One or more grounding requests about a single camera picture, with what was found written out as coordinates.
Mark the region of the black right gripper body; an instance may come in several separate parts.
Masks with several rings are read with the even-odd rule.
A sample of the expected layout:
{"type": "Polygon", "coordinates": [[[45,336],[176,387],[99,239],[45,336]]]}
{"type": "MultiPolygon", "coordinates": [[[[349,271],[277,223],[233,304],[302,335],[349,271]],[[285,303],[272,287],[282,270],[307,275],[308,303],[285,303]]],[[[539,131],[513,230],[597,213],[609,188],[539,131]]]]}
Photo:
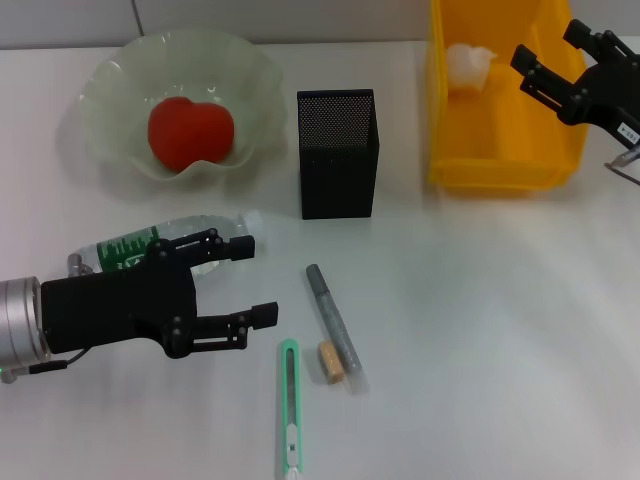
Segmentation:
{"type": "Polygon", "coordinates": [[[597,60],[574,83],[558,113],[561,122],[600,127],[623,146],[639,144],[639,55],[597,60]]]}

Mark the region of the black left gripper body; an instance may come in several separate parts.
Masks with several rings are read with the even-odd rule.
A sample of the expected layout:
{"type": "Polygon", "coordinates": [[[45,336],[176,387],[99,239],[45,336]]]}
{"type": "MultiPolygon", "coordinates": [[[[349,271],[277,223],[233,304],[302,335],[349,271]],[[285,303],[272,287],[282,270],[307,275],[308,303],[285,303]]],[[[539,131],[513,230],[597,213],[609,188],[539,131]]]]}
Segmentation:
{"type": "Polygon", "coordinates": [[[44,282],[41,306],[53,354],[137,338],[157,342],[172,359],[192,351],[195,285],[167,240],[151,244],[130,268],[44,282]]]}

